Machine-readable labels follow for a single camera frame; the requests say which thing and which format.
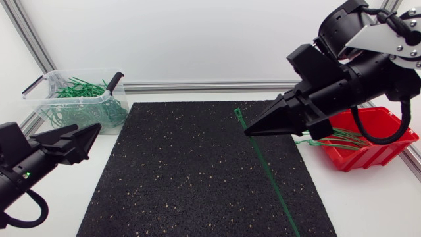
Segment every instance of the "white backdrop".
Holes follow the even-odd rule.
[[[121,67],[126,82],[299,80],[286,57],[341,0],[23,0],[59,69]],[[382,0],[371,0],[379,7]]]
[[[42,71],[1,5],[0,32],[0,124],[20,124],[32,111],[23,105],[21,93]]]

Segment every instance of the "green cable tie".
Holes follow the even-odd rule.
[[[240,109],[239,108],[235,109],[234,113],[237,116],[237,118],[238,118],[239,122],[241,123],[241,125],[243,126],[243,128],[246,129],[247,125],[244,121],[244,118],[243,118],[243,115],[241,114]],[[260,149],[257,145],[256,140],[251,136],[249,138],[250,138],[251,145],[253,146],[253,149],[255,150],[255,152],[257,154],[257,157],[259,158],[260,163],[262,164],[262,166],[264,168],[264,171],[266,171],[266,174],[269,177],[269,181],[270,181],[273,189],[275,190],[276,195],[278,196],[278,199],[279,199],[280,203],[281,203],[286,215],[288,216],[289,223],[291,223],[291,226],[292,226],[292,229],[294,230],[295,235],[297,237],[300,237],[300,233],[298,232],[298,228],[295,225],[294,220],[292,219],[291,213],[288,211],[288,207],[287,207],[287,205],[286,205],[286,203],[285,203],[285,201],[284,201],[284,199],[281,195],[281,191],[280,191],[278,185],[276,184],[276,181],[275,181],[272,173],[270,172],[268,163],[264,160],[264,157],[263,157],[262,152],[260,151]]]

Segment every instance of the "speckled mat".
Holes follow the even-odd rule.
[[[135,103],[78,236],[293,236],[234,115],[268,103]],[[291,136],[257,142],[301,236],[335,236]]]

